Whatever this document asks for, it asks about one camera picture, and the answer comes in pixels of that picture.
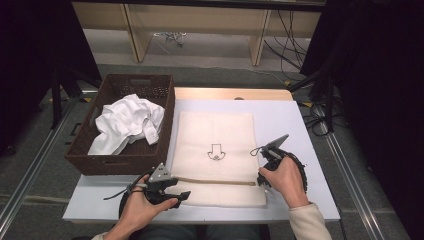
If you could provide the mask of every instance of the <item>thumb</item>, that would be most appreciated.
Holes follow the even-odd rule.
[[[163,201],[163,202],[161,202],[161,203],[159,203],[157,205],[154,205],[154,206],[155,206],[156,210],[158,211],[158,213],[160,213],[160,212],[163,212],[165,210],[170,209],[172,206],[174,206],[175,204],[177,204],[177,202],[178,202],[178,199],[171,198],[171,199],[168,199],[166,201]]]

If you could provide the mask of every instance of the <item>metal rail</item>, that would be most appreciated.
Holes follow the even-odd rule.
[[[10,227],[13,219],[18,213],[22,202],[25,199],[25,196],[28,194],[31,189],[32,184],[35,182],[38,174],[40,173],[45,160],[50,154],[54,143],[62,130],[65,120],[69,116],[72,108],[76,105],[78,98],[70,98],[63,110],[63,118],[57,124],[55,129],[51,129],[46,140],[32,161],[31,165],[28,167],[25,175],[21,179],[18,187],[15,189],[14,193],[10,196],[9,201],[6,203],[2,213],[0,214],[0,239],[6,234],[6,231]]]
[[[189,6],[189,7],[217,7],[217,8],[242,8],[264,10],[290,10],[305,12],[322,12],[324,10],[338,10],[346,8],[346,3],[326,5],[326,1],[266,1],[266,0],[74,0],[73,2],[87,3],[116,3],[140,4],[163,6]]]
[[[318,114],[324,116],[324,111],[322,108],[318,107],[317,109]],[[324,132],[327,132],[328,130],[325,122],[321,123],[321,128]],[[327,143],[333,152],[337,166],[339,167],[343,179],[346,182],[349,193],[352,196],[352,200],[356,206],[356,209],[358,210],[359,215],[361,216],[362,222],[364,223],[370,239],[386,239],[378,224],[377,218],[375,217],[368,201],[362,193],[361,187],[356,181],[355,175],[349,166],[349,162],[347,161],[334,132],[329,132],[327,134]]]

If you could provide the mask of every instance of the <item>folded white towel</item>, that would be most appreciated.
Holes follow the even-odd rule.
[[[171,170],[180,181],[168,192],[191,191],[187,205],[264,206],[265,191],[256,183],[258,158],[250,155],[254,136],[250,113],[180,112]]]

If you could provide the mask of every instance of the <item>person's left hand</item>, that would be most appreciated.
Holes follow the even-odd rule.
[[[147,179],[149,179],[149,175],[140,179],[139,183],[144,183]],[[143,189],[136,186],[133,190]],[[133,232],[149,224],[160,212],[170,209],[177,202],[178,199],[172,198],[160,204],[153,205],[146,199],[142,192],[133,192],[128,196],[118,223],[103,236],[103,239],[127,239]]]

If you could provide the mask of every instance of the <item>arrow drawing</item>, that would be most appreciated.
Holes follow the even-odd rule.
[[[225,152],[221,149],[221,144],[212,144],[212,151],[208,152],[210,159],[219,161],[225,157]]]

